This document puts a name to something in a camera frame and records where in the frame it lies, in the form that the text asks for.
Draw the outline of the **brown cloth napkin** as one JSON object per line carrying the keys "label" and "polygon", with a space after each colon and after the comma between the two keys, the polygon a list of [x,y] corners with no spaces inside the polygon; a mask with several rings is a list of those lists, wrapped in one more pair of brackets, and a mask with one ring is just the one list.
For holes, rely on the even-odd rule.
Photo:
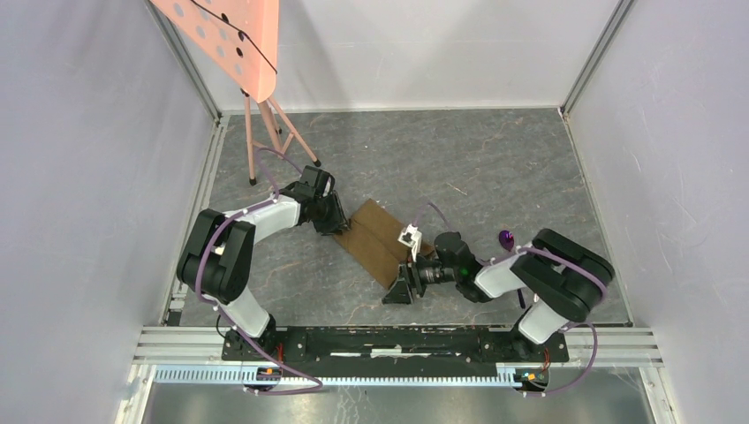
{"label": "brown cloth napkin", "polygon": [[405,225],[372,199],[366,200],[350,218],[350,229],[333,239],[370,276],[390,292],[398,286],[399,265],[411,257],[411,248],[397,238]]}

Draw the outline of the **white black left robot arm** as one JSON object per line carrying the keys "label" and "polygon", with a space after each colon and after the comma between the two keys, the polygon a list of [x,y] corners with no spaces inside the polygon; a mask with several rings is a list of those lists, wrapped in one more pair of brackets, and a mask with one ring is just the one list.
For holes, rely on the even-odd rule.
{"label": "white black left robot arm", "polygon": [[253,250],[264,239],[311,223],[321,236],[340,235],[350,221],[329,172],[306,166],[298,180],[266,200],[229,212],[202,210],[181,252],[176,278],[224,314],[257,360],[277,348],[275,319],[248,287]]}

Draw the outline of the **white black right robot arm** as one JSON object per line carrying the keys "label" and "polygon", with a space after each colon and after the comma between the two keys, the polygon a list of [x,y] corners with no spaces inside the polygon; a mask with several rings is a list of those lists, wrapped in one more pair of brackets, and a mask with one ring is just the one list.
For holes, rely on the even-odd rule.
{"label": "white black right robot arm", "polygon": [[472,303],[527,288],[537,300],[516,322],[510,347],[517,358],[533,360],[554,333],[587,320],[607,296],[615,270],[599,254],[551,229],[521,246],[508,233],[506,243],[506,256],[480,261],[459,232],[443,232],[435,239],[435,258],[413,253],[399,264],[382,303],[410,304],[431,284],[454,284]]}

